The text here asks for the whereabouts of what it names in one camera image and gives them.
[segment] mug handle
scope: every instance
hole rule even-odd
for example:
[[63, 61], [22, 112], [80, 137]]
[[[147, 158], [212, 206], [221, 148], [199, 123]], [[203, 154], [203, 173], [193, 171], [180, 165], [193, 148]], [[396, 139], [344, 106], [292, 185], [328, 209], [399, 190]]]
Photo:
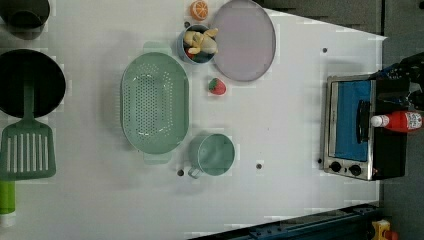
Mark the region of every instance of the mug handle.
[[194, 179], [198, 179], [200, 177], [200, 174], [202, 173], [202, 171], [200, 171], [200, 169], [192, 167], [190, 169], [190, 171], [188, 171], [188, 175]]

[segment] orange object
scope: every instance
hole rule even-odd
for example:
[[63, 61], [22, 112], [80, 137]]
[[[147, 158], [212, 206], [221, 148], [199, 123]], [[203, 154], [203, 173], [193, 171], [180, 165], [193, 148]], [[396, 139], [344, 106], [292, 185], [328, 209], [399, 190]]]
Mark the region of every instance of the orange object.
[[197, 21], [203, 21], [208, 16], [208, 4], [203, 0], [196, 0], [190, 5], [190, 14]]

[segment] toy strawberry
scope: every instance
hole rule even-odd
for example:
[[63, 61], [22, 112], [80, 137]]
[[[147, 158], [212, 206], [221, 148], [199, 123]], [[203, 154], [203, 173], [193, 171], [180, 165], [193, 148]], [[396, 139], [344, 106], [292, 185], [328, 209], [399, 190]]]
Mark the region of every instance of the toy strawberry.
[[214, 78], [209, 83], [209, 91], [215, 95], [222, 95], [227, 91], [227, 87], [223, 81], [218, 78]]

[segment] green plastic colander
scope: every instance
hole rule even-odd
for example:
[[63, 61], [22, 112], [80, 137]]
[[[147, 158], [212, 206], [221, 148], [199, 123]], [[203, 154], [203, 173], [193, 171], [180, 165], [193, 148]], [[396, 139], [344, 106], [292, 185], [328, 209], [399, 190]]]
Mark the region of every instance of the green plastic colander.
[[121, 82], [121, 124], [128, 141], [150, 155], [150, 164], [166, 163], [169, 152], [188, 130], [189, 84], [181, 65], [168, 55], [168, 47], [148, 42], [143, 55], [125, 70]]

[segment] black pan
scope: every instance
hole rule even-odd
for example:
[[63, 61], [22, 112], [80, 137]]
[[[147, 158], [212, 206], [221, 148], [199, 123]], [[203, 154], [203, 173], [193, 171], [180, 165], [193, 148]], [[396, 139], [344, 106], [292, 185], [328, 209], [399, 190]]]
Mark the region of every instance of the black pan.
[[47, 115], [65, 95], [65, 76], [47, 55], [20, 49], [0, 55], [0, 110], [14, 117], [24, 115], [24, 82], [34, 83], [34, 116]]

